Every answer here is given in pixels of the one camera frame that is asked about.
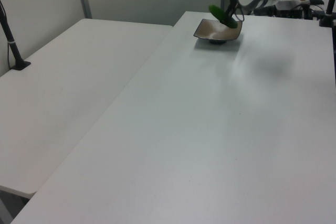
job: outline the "black stand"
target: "black stand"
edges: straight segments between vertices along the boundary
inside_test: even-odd
[[[329,0],[326,15],[320,20],[321,27],[332,27],[332,10],[334,8],[334,4],[335,0]]]
[[[23,70],[25,69],[27,66],[30,65],[30,62],[28,61],[24,61],[20,55],[19,50],[17,49],[15,40],[13,38],[13,34],[11,29],[9,28],[8,22],[7,22],[7,16],[5,13],[5,10],[3,8],[3,5],[0,1],[0,23],[1,26],[5,32],[7,41],[9,43],[9,46],[11,47],[11,50],[13,52],[14,58],[15,58],[15,66],[12,67],[12,69],[15,70]]]

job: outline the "white table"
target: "white table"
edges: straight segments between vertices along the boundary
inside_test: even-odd
[[[246,17],[237,41],[185,13],[14,220],[334,223],[331,30]]]
[[[172,27],[84,19],[0,78],[0,190],[30,198]]]

